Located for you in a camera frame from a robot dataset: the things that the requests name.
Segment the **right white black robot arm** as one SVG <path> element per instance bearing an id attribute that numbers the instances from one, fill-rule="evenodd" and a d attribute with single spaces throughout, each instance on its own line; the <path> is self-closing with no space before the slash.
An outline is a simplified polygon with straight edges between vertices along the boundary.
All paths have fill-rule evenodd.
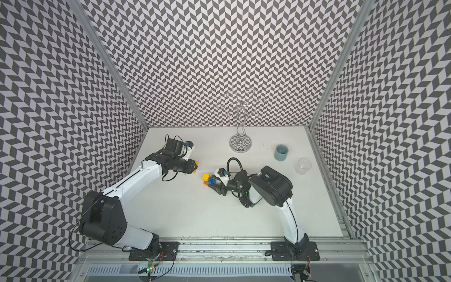
<path id="1" fill-rule="evenodd" d="M 310 240 L 295 212 L 292 182 L 281 173 L 265 166 L 257 174 L 241 170 L 232 176 L 230 171 L 220 168 L 213 175 L 205 173 L 202 180 L 219 195 L 232 193 L 245 208 L 252 208 L 261 200 L 277 208 L 288 251 L 295 256 L 307 249 Z"/>

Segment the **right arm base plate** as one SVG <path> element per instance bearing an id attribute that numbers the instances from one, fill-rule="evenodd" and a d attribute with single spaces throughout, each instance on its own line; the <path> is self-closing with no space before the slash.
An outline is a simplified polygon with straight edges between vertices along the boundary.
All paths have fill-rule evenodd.
<path id="1" fill-rule="evenodd" d="M 265 251 L 266 257 L 273 261 L 320 261 L 319 250 L 316 242 L 308 242 L 305 246 L 295 247 L 289 242 L 271 242 L 270 250 Z"/>

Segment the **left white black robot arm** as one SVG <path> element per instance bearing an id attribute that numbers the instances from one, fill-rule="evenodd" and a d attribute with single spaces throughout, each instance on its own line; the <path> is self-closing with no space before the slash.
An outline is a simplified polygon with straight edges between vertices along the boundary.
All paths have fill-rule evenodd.
<path id="1" fill-rule="evenodd" d="M 128 223 L 124 208 L 151 182 L 169 171 L 192 174 L 198 161 L 178 159 L 153 153 L 118 183 L 102 192 L 91 191 L 83 199 L 82 216 L 78 222 L 81 235 L 108 246 L 150 249 L 158 236 Z"/>

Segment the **small yellow lego brick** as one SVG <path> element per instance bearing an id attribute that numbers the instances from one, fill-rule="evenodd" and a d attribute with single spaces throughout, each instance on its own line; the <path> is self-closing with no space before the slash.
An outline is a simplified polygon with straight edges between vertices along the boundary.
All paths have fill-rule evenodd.
<path id="1" fill-rule="evenodd" d="M 202 176 L 202 180 L 203 180 L 203 181 L 208 181 L 209 178 L 210 178 L 210 175 L 207 174 L 207 173 L 204 173 L 203 176 Z"/>

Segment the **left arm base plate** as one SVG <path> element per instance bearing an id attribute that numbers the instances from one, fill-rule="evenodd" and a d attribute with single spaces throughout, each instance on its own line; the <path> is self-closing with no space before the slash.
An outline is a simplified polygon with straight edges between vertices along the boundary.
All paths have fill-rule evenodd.
<path id="1" fill-rule="evenodd" d="M 146 261 L 156 259 L 157 261 L 174 261 L 179 251 L 179 242 L 158 242 L 152 243 L 146 250 L 133 248 L 129 255 L 129 261 Z"/>

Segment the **blue lego brick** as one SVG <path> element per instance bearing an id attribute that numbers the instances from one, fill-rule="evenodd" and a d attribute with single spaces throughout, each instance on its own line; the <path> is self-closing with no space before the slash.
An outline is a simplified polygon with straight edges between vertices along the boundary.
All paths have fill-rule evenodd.
<path id="1" fill-rule="evenodd" d="M 212 176 L 210 176 L 209 180 L 207 181 L 208 184 L 216 184 L 216 179 Z"/>

